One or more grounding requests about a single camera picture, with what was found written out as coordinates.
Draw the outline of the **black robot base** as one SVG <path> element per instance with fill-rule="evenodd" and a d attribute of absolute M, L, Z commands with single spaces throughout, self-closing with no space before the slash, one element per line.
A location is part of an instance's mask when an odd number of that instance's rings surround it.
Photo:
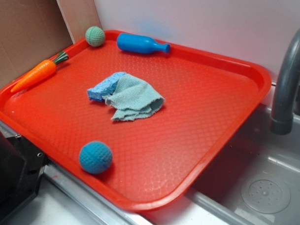
<path fill-rule="evenodd" d="M 45 161 L 28 139 L 0 131 L 0 225 L 37 196 Z"/>

